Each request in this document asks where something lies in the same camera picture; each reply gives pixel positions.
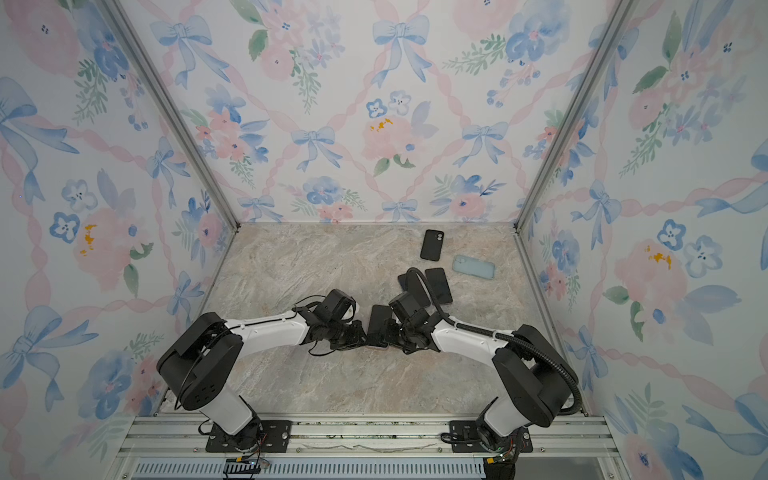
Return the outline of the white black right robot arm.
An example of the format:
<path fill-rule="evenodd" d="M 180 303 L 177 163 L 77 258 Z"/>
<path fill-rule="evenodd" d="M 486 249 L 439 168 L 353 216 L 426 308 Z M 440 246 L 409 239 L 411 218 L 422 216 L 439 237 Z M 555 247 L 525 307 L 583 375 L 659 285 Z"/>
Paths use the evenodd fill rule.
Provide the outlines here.
<path fill-rule="evenodd" d="M 578 376 L 564 358 L 531 325 L 516 331 L 490 330 L 437 314 L 417 323 L 383 323 L 387 345 L 406 354 L 423 350 L 456 354 L 495 370 L 504 392 L 495 397 L 475 421 L 469 437 L 454 436 L 454 444 L 479 444 L 489 452 L 517 446 L 531 425 L 549 427 L 560 415 L 582 410 Z"/>

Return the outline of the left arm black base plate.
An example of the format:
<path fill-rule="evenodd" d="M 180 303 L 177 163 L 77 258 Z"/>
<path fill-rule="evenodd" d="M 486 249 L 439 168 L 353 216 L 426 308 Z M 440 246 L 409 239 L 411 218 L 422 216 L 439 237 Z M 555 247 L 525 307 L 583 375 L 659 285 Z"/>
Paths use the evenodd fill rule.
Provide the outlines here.
<path fill-rule="evenodd" d="M 213 424 L 206 434 L 207 453 L 286 453 L 293 423 L 289 420 L 255 420 L 237 434 Z"/>

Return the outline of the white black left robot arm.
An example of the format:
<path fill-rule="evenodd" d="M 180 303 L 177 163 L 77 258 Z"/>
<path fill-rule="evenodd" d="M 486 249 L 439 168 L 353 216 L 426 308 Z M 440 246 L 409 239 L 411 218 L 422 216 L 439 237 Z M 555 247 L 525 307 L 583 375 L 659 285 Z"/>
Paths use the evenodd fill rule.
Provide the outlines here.
<path fill-rule="evenodd" d="M 366 334 L 358 320 L 323 320 L 306 307 L 242 320 L 208 312 L 160 357 L 156 370 L 178 407 L 205 415 L 212 422 L 211 433 L 227 448 L 251 453 L 266 434 L 255 410 L 228 385 L 235 364 L 273 348 L 321 341 L 332 351 L 343 351 L 364 346 Z"/>

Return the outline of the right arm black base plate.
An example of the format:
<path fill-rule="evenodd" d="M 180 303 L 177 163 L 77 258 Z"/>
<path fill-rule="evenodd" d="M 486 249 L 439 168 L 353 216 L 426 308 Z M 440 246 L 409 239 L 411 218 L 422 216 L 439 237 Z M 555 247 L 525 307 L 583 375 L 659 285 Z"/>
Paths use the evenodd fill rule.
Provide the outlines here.
<path fill-rule="evenodd" d="M 454 453 L 506 455 L 533 452 L 530 433 L 525 427 L 500 436 L 489 427 L 479 426 L 476 421 L 452 420 L 448 423 L 448 431 L 440 434 L 440 439 L 449 444 Z"/>

